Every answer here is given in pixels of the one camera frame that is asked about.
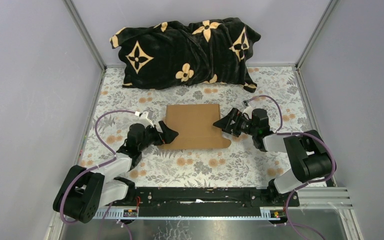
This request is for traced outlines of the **brown cardboard box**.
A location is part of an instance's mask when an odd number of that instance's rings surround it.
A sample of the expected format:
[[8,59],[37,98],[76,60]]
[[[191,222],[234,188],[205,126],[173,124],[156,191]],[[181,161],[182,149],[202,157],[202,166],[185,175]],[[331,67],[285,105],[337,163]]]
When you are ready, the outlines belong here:
[[176,104],[166,107],[164,123],[178,136],[161,150],[225,149],[231,140],[222,136],[222,130],[213,126],[221,119],[219,104]]

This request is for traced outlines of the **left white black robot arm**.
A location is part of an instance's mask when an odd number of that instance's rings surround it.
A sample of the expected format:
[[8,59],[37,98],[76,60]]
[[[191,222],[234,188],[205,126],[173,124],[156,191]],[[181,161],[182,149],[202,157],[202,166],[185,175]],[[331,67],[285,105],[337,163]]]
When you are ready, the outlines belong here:
[[88,223],[99,208],[114,201],[124,206],[132,204],[135,200],[135,184],[120,175],[139,164],[146,148],[170,144],[179,135],[163,121],[158,124],[132,124],[123,145],[107,162],[90,168],[72,166],[52,205],[61,219],[71,218],[72,223]]

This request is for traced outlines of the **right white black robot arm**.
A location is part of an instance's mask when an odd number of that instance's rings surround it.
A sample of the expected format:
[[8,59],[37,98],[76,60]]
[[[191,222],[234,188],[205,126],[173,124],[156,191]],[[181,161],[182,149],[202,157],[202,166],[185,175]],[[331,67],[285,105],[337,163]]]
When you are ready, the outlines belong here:
[[265,109],[255,108],[248,115],[233,108],[213,126],[235,137],[241,134],[251,136],[254,147],[261,152],[287,154],[290,169],[272,179],[267,187],[266,198],[273,206],[281,205],[287,199],[287,193],[312,180],[329,176],[334,169],[317,131],[276,134],[271,130]]

